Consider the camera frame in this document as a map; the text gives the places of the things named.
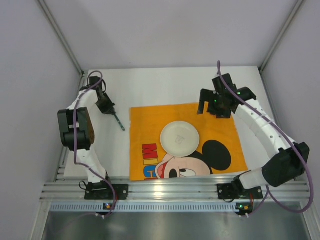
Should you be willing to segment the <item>cream round plate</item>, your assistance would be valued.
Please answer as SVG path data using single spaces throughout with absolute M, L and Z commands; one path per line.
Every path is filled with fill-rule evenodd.
M 186 121 L 173 121 L 163 128 L 160 143 L 167 154 L 182 158 L 197 150 L 200 135 L 192 124 Z

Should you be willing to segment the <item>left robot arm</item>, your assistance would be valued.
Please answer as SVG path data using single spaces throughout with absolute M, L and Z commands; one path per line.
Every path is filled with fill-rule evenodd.
M 57 119 L 61 143 L 73 152 L 73 163 L 85 168 L 90 184 L 98 184 L 108 181 L 109 176 L 94 149 L 94 118 L 90 116 L 93 107 L 97 107 L 101 115 L 116 115 L 107 84 L 99 76 L 88 77 L 87 85 L 80 89 L 69 107 L 58 111 Z

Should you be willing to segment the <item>orange cartoon placemat cloth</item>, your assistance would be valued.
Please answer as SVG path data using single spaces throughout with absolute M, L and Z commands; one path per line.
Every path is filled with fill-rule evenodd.
M 133 107 L 130 109 L 131 181 L 230 174 L 247 171 L 234 118 L 198 114 L 197 103 Z M 199 134 L 195 152 L 174 157 L 161 145 L 170 123 L 187 122 Z

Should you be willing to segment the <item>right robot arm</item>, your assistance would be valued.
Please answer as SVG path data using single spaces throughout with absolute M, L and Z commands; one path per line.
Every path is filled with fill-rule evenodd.
M 246 191 L 264 185 L 279 187 L 305 173 L 310 148 L 285 134 L 263 110 L 248 87 L 237 88 L 230 74 L 212 79 L 214 90 L 200 91 L 198 114 L 207 111 L 217 118 L 235 114 L 249 127 L 264 147 L 269 161 L 262 167 L 233 179 L 234 187 Z

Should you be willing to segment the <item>steel spoon teal handle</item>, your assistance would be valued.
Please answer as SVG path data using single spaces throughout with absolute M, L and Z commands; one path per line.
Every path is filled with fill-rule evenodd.
M 119 117 L 117 116 L 116 113 L 114 114 L 114 117 L 115 117 L 118 125 L 120 126 L 121 130 L 122 130 L 122 131 L 125 131 L 126 129 L 125 129 L 124 125 L 122 124 L 121 120 L 119 119 Z

